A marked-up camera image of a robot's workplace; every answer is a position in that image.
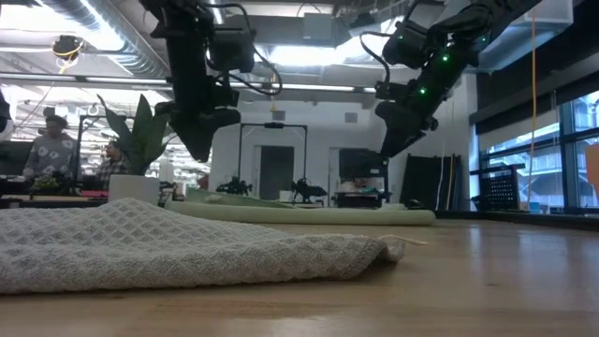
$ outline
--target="wooden table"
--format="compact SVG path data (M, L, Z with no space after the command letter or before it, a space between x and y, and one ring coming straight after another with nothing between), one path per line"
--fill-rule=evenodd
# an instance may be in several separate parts
M424 240L346 282L0 297L0 336L599 336L599 235L500 223L274 226Z

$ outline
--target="gray towel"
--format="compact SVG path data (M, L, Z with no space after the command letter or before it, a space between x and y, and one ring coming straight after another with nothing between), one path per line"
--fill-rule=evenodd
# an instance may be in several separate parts
M181 215L134 199L94 209L0 211L0 293L348 279L392 237L291 235Z

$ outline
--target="light green mat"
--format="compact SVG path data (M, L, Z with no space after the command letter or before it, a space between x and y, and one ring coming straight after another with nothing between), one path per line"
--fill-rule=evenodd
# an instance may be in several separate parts
M267 208L171 201L166 209L210 220L250 224L428 226L431 211Z
M210 192L203 189L188 188L185 196L186 202L211 204L211 205L227 205L227 206L249 206L249 207L268 207L268 208L284 208L293 209L292 205L260 200L258 198L243 197L230 195L226 193Z

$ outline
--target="man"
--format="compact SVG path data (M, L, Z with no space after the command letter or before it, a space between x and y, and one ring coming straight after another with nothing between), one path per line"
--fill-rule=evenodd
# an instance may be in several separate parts
M123 154L123 149L118 141L111 141L106 147L106 157L108 160L100 165L100 169L95 175L95 180L101 184L102 189L109 190L110 176L112 174L127 174L129 169Z
M10 117L10 105L4 99L4 95L0 90L0 140L10 139L10 132L12 132L12 118Z
M72 176L70 164L76 141L63 132L66 127L66 120L60 116L46 118L46 133L34 139L22 173L25 178L51 176L54 172Z

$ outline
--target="green leaf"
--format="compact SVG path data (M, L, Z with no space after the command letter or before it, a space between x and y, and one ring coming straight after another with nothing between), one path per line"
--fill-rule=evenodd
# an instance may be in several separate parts
M110 128L119 136L119 143L123 147L124 155L129 160L129 164L133 170L132 173L138 175L145 173L139 173L139 169L143 165L143 151L127 127L127 124L124 122L123 116L119 116L114 111L110 110L106 106L106 102L104 102L102 96L98 95L97 97L100 99L100 102L104 107L106 119L109 122Z
M133 137L138 141L139 145L143 148L148 142L149 133L151 130L148 129L152 120L152 108L150 103L144 95L139 96L138 110L135 113L135 120L133 121Z
M144 149L144 161L152 163L165 151L166 144L162 144L162 138L167 128L168 117L166 115L155 115L148 125L146 147Z

